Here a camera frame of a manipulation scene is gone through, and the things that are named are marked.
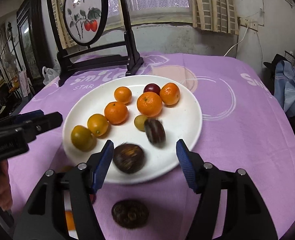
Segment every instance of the wall socket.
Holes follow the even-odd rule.
[[[239,25],[248,27],[258,32],[258,22],[247,18],[239,18]]]

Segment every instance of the purple tablecloth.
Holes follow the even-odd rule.
[[[193,149],[221,170],[244,168],[261,193],[281,237],[295,220],[295,136],[276,101],[255,72],[229,57],[187,54],[142,54],[138,74],[163,75],[188,87],[203,112],[203,127]],[[23,113],[59,111],[65,119],[72,106],[95,87],[124,76],[126,69],[79,72],[61,88],[57,81],[39,92]],[[69,164],[63,151],[62,127],[40,135],[27,154],[9,160],[14,214],[18,214],[48,168]],[[179,167],[142,184],[104,184],[94,209],[108,240],[185,239],[199,201]],[[126,230],[113,222],[111,208],[134,198],[150,210],[148,225]],[[226,201],[221,201],[214,237],[222,233]]]

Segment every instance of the blue gripper pad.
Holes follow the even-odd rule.
[[[111,161],[114,155],[114,143],[111,140],[107,140],[102,151],[102,157],[97,165],[96,170],[93,172],[93,186],[96,193],[103,185],[105,176],[110,167]]]
[[[196,192],[197,184],[196,184],[196,173],[193,168],[193,165],[188,157],[188,153],[190,151],[186,147],[184,141],[182,139],[176,142],[176,155],[178,161],[180,162],[181,168],[183,170],[185,179],[187,181],[188,186]]]

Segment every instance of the metal screw head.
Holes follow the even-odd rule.
[[[213,168],[213,164],[212,163],[204,163],[203,166],[206,169],[212,169]]]
[[[79,165],[77,165],[77,168],[78,168],[79,170],[84,170],[86,167],[87,167],[87,166],[86,166],[86,163],[80,163]]]
[[[45,173],[45,175],[48,176],[48,177],[52,176],[53,174],[54,174],[54,171],[53,170],[48,170]]]
[[[238,169],[237,173],[240,174],[241,176],[243,176],[246,174],[246,171],[245,171],[245,169]]]

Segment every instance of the black hat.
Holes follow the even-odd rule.
[[[263,64],[265,65],[265,67],[267,67],[272,73],[275,73],[275,68],[276,65],[281,61],[281,60],[285,60],[288,61],[285,57],[283,57],[280,54],[276,54],[272,63],[269,62],[264,62]]]

